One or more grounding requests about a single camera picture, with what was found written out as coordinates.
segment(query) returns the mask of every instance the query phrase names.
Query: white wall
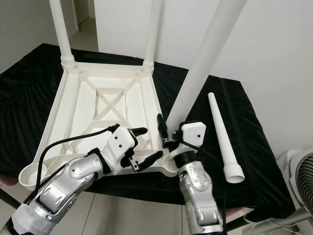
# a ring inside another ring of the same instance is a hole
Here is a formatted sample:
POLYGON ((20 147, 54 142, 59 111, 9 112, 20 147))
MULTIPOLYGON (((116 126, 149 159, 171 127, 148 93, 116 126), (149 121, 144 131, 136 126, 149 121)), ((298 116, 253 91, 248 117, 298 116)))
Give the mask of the white wall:
MULTIPOLYGON (((217 3, 165 0, 156 61, 189 68, 217 3)), ((99 51, 143 58, 150 6, 95 0, 99 51)), ((242 82, 276 156, 313 147, 312 9, 311 0, 249 0, 211 72, 242 82)))
MULTIPOLYGON (((72 2, 62 0, 68 35, 77 28, 72 2)), ((0 72, 41 43, 57 45, 48 0, 0 0, 0 72)))
POLYGON ((88 0, 88 12, 90 18, 95 18, 94 14, 94 0, 88 0))

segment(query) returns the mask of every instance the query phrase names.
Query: floor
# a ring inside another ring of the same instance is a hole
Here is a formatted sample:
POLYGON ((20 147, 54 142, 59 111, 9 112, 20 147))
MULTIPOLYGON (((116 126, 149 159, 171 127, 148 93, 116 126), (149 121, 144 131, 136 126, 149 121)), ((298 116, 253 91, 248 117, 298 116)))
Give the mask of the floor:
MULTIPOLYGON (((87 19, 80 25, 80 32, 70 38, 75 49, 98 51, 95 20, 87 19)), ((22 202, 29 191, 17 184, 1 185, 1 189, 22 202)), ((0 200, 0 228, 14 209, 0 200)), ((231 221, 245 214, 246 209, 227 218, 231 221)), ((228 232, 241 235, 244 227, 228 232)), ((188 235, 184 206, 152 203, 133 199, 83 192, 52 235, 188 235)), ((270 235, 289 235, 277 230, 270 235)))

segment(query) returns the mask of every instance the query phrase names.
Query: black velvet table cover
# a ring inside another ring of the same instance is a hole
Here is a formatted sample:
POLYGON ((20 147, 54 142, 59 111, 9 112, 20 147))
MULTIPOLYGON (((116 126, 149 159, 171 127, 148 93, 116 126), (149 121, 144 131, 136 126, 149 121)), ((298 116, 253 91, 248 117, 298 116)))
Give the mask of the black velvet table cover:
MULTIPOLYGON (((72 50, 72 53, 78 62, 142 65, 142 59, 129 56, 81 50, 72 50)), ((165 118, 187 72, 155 63, 153 80, 165 118)), ((17 177, 33 161, 62 73, 59 48, 42 44, 0 75, 0 174, 17 177)), ((253 220, 290 215, 294 211, 290 194, 239 81, 209 76, 203 86, 187 118, 206 125, 202 148, 223 164, 207 98, 209 92, 215 94, 237 161, 246 176, 240 184, 227 184, 227 207, 255 208, 250 214, 253 220)), ((212 178, 213 194, 220 206, 223 201, 221 170, 209 156, 201 152, 197 155, 212 178)), ((178 178, 161 173, 104 177, 88 191, 183 204, 178 178)))

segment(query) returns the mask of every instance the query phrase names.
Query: black cable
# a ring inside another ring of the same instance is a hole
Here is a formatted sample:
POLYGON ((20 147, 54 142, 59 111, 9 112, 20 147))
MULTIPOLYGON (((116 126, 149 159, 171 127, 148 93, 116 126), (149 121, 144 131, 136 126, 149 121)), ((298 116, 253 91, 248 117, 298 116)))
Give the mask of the black cable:
POLYGON ((86 134, 86 135, 81 135, 81 136, 75 136, 75 137, 71 137, 71 138, 67 138, 67 139, 64 139, 64 140, 60 140, 60 141, 56 141, 52 144, 50 144, 48 147, 46 147, 40 158, 39 158, 39 164, 38 164, 38 173, 37 173, 37 180, 36 180, 36 187, 35 187, 35 190, 33 191, 33 193, 36 195, 39 191, 39 188, 40 188, 40 180, 41 180, 41 171, 42 171, 42 167, 43 167, 43 162, 44 162, 44 158, 45 158, 45 155, 46 153, 49 151, 49 149, 51 149, 52 147, 58 145, 58 144, 61 144, 61 143, 65 143, 65 142, 68 142, 68 141, 74 141, 74 140, 78 140, 78 139, 83 139, 83 138, 87 138, 87 137, 91 137, 91 136, 96 136, 96 135, 99 135, 99 134, 102 134, 106 131, 111 131, 111 132, 114 132, 115 129, 118 127, 119 125, 116 124, 115 126, 110 126, 106 129, 103 129, 101 131, 97 131, 97 132, 94 132, 94 133, 90 133, 90 134, 86 134))
MULTIPOLYGON (((179 140, 180 143, 188 146, 188 147, 191 147, 197 151, 201 151, 203 152, 204 154, 208 155, 209 157, 211 157, 218 165, 219 167, 222 169, 222 172, 223 172, 223 178, 224 178, 224 170, 223 170, 223 167, 221 166, 220 162, 215 158, 215 156, 213 156, 212 154, 210 154, 209 152, 205 151, 204 149, 202 148, 199 148, 197 146, 194 146, 190 143, 187 143, 183 140, 179 140)), ((223 235, 227 235, 227 227, 226 227, 226 182, 225 180, 223 180, 223 206, 222 206, 222 216, 223 216, 223 235)))
MULTIPOLYGON (((61 166, 59 169, 57 169, 56 171, 54 171, 48 178, 46 178, 40 185, 39 188, 42 188, 42 186, 44 186, 46 183, 48 183, 54 176, 56 176, 56 174, 58 174, 64 167, 66 166, 66 164, 64 164, 63 166, 61 166)), ((32 191, 31 194, 29 194, 29 196, 24 200, 24 204, 28 204, 37 194, 35 194, 35 191, 32 191)))

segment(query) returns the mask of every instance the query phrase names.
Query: fan grille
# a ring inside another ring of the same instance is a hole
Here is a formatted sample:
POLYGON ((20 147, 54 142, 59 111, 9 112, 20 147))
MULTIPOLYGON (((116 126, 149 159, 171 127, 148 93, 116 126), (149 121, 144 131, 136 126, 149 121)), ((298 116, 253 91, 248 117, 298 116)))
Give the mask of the fan grille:
POLYGON ((313 153, 304 157, 300 164, 297 184, 304 205, 313 213, 313 153))

